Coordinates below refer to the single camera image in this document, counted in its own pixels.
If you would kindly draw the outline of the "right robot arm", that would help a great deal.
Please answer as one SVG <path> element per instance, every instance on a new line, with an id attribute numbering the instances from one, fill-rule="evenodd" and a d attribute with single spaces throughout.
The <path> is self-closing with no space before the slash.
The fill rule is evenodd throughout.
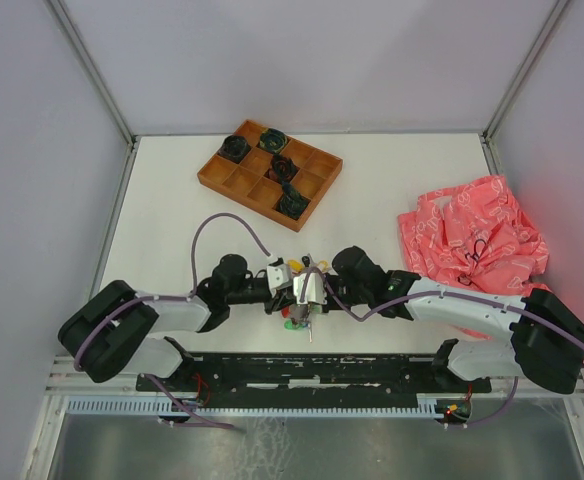
<path id="1" fill-rule="evenodd" d="M 359 247 L 339 252 L 327 277 L 328 305 L 351 312 L 441 323 L 482 334 L 451 339 L 439 348 L 431 379 L 453 391 L 465 381 L 522 376 L 569 395 L 584 368 L 584 323 L 552 292 L 497 295 L 447 286 L 403 270 L 383 270 Z"/>

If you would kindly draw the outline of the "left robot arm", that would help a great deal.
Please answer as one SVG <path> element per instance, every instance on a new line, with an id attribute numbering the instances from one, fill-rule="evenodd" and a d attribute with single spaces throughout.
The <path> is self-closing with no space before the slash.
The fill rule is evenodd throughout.
<path id="1" fill-rule="evenodd" d="M 60 328 L 58 340 L 74 358 L 74 368 L 95 383 L 122 372 L 151 373 L 170 389 L 193 378 L 174 332 L 209 333 L 230 317 L 234 305 L 262 304 L 266 312 L 292 304 L 292 271 L 279 258 L 253 274 L 237 254 L 221 258 L 193 296 L 156 295 L 134 290 L 123 280 L 109 283 Z"/>

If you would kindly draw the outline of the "green leaf rolled cloth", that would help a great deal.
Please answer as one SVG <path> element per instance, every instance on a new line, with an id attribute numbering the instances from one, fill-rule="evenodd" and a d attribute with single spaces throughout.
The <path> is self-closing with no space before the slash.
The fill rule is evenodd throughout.
<path id="1" fill-rule="evenodd" d="M 277 210 L 288 218 L 298 220 L 309 205 L 309 200 L 288 182 L 282 184 L 282 196 Z"/>

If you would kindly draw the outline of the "wooden compartment tray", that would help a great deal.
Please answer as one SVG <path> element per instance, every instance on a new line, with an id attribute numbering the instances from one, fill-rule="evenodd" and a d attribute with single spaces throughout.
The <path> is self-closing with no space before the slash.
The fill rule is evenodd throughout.
<path id="1" fill-rule="evenodd" d="M 197 177 L 207 188 L 298 232 L 342 166 L 337 156 L 246 120 L 222 141 Z"/>

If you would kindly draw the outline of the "orange flower rolled cloth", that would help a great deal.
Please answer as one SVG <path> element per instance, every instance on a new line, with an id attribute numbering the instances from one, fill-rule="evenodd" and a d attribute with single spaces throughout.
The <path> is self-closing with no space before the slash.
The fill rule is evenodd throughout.
<path id="1" fill-rule="evenodd" d="M 268 177 L 278 183 L 289 183 L 297 173 L 297 167 L 293 161 L 283 155 L 272 156 Z"/>

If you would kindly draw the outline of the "pink patterned cloth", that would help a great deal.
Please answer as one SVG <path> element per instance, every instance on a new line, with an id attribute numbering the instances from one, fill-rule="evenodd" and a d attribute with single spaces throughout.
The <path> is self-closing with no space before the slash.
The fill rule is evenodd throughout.
<path id="1" fill-rule="evenodd" d="M 404 259 L 438 284 L 495 295 L 527 296 L 547 285 L 549 250 L 499 175 L 421 195 L 414 211 L 398 217 Z"/>

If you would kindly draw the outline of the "dark green rolled cloth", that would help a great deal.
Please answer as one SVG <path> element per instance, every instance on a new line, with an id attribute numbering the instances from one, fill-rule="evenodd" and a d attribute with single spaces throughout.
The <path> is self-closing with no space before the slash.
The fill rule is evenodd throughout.
<path id="1" fill-rule="evenodd" d="M 282 131 L 267 128 L 259 137 L 258 147 L 268 153 L 279 154 L 287 143 L 288 138 Z"/>

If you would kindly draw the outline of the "dark floral rolled cloth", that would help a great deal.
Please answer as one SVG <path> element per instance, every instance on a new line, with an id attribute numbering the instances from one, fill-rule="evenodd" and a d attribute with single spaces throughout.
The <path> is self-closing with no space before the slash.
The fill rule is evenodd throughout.
<path id="1" fill-rule="evenodd" d="M 218 154 L 236 164 L 239 164 L 251 150 L 251 146 L 245 137 L 230 135 L 226 137 L 218 151 Z"/>

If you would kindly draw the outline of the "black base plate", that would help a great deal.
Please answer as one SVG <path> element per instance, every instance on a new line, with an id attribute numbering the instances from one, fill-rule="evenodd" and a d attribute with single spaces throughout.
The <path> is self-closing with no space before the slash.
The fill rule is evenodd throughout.
<path id="1" fill-rule="evenodd" d="M 206 407 L 414 407 L 419 394 L 492 391 L 464 381 L 436 354 L 187 352 L 161 383 L 171 393 L 201 393 Z"/>

